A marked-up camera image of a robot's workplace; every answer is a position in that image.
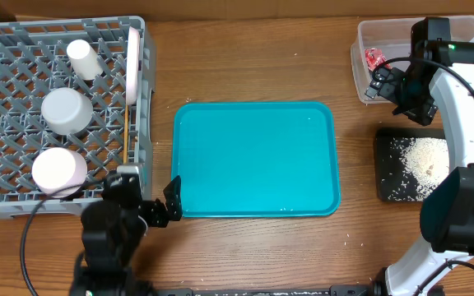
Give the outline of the grey bowl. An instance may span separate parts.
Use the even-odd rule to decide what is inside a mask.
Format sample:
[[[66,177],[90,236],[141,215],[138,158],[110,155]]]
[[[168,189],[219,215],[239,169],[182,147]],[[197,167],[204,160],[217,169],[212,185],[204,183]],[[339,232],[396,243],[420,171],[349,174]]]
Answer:
[[[82,93],[67,87],[49,92],[41,104],[41,115],[52,132],[66,136],[86,129],[93,105]]]

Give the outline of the pink bowl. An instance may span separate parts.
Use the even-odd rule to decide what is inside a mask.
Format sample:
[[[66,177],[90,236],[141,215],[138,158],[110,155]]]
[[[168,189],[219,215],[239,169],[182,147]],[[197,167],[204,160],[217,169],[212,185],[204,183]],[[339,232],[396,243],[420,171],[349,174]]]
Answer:
[[[48,148],[32,165],[32,178],[45,194],[59,191],[54,197],[67,197],[86,181],[87,163],[82,155],[61,147]]]

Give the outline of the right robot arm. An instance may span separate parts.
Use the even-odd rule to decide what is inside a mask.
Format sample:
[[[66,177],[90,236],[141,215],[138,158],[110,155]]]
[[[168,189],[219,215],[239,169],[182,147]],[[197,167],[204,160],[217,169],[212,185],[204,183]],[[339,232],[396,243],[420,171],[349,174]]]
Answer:
[[[371,72],[365,93],[395,104],[423,126],[439,111],[449,153],[448,177],[423,201],[421,236],[382,269],[369,295],[441,295],[439,281],[456,266],[474,270],[474,43],[454,41],[447,17],[411,27],[405,71],[385,62]]]

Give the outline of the white cup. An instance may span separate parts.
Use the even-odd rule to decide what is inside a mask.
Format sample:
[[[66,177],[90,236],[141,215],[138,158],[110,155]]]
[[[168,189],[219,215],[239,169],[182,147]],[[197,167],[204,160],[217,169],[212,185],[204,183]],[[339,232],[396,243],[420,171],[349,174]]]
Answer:
[[[73,40],[67,46],[67,55],[73,71],[85,81],[94,80],[104,72],[97,60],[97,52],[84,39]]]

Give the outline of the wooden chopstick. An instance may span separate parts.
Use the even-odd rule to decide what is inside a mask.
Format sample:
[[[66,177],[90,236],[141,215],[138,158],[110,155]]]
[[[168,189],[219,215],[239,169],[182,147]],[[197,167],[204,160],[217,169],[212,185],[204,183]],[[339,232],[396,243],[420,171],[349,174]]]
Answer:
[[[129,106],[126,104],[124,111],[124,131],[123,131],[123,163],[128,162],[128,129],[129,129]]]

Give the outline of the red snack wrapper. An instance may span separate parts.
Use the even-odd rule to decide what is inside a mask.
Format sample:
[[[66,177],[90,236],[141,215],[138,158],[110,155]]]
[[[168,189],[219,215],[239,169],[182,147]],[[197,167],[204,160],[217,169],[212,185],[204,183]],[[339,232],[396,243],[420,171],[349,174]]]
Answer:
[[[371,48],[365,50],[365,61],[372,72],[379,64],[385,62],[386,58],[381,49]]]

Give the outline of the large white plate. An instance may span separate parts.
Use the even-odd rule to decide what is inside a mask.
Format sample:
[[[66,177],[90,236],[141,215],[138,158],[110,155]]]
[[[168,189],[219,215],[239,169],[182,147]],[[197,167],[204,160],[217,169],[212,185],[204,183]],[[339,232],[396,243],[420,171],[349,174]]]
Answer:
[[[130,27],[128,29],[128,50],[126,59],[126,105],[134,105],[137,102],[140,41],[138,30]]]

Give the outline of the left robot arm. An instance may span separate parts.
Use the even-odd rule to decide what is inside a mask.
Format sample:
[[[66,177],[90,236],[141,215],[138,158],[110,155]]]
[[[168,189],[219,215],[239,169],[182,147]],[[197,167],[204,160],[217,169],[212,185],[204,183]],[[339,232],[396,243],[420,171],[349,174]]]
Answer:
[[[102,199],[81,213],[84,251],[75,262],[70,295],[156,295],[151,282],[139,280],[131,260],[151,227],[165,228],[183,216],[181,177],[165,187],[165,201],[145,200],[143,164],[122,164],[101,181]]]

